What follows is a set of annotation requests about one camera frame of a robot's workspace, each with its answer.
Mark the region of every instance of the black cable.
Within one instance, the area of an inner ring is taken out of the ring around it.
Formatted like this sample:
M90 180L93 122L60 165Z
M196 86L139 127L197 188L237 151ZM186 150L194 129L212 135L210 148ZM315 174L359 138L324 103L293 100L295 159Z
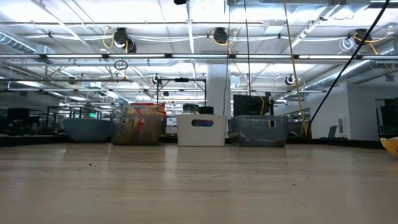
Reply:
M246 38L248 43L248 67L249 67L249 96L251 96L251 78L250 78L250 51L249 51L249 28L248 28L248 15L246 14L246 0L243 1L244 4L244 14L246 20Z
M328 98L331 90L333 89L333 87L335 87L337 81L340 79L341 75L343 74L343 72L347 69L347 67L350 65L350 63L354 60L355 56L358 54L359 50L361 49L361 47L363 46L363 44L365 43L366 39L368 39L370 33L372 32L372 30L374 29L374 27L376 26L376 24L379 22L381 16L384 14L384 11L386 10L388 4L390 3L390 0L386 0L383 8L380 10L379 14L377 15L376 19L374 20L373 24L371 25L371 27L369 28L368 32L365 34L365 36L362 38L361 43L358 45L358 47L356 48L354 54L351 56L351 58L348 60L348 62L346 63L346 65L343 67L343 69L340 71L340 73L338 74L338 76L336 77L335 81L333 82L333 84L331 84L331 87L329 88L327 94L325 95L325 97L323 98L321 104L318 106L317 110L315 111L315 114L312 116L310 124L308 125L308 129L307 129L307 140L310 134L310 130L311 130L311 124L313 122L313 120L315 119L315 117L317 116L320 108L322 107L323 103L325 102L325 100Z
M226 44L226 71L225 71L225 87L224 87L224 103L223 103L223 115L225 116L225 95L226 95L226 86L228 84L228 62L229 62L229 28L231 27L231 0L229 2L229 14L228 14L228 39Z

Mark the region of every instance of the white pillar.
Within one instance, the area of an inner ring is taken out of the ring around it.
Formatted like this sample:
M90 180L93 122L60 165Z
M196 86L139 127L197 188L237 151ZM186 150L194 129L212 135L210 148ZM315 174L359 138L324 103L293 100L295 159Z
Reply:
M230 72L226 65L207 66L207 106L214 114L231 117Z

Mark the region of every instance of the white storage bin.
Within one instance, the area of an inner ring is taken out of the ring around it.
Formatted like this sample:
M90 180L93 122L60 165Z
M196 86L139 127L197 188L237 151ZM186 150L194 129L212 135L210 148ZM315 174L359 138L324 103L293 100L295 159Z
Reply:
M224 146L226 116L210 114L177 115L179 146Z

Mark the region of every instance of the gray bowl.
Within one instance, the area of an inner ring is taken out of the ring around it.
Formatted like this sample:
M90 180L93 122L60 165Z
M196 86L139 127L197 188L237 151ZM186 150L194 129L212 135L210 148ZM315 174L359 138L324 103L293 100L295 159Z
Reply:
M101 142L110 137L112 121L98 119L64 119L65 134L76 142Z

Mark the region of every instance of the bin handle cutout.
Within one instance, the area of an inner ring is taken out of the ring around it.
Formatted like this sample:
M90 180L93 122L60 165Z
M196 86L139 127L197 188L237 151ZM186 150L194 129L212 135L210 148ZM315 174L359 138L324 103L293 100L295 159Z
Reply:
M214 122L212 120L194 119L191 124L194 127L213 127Z

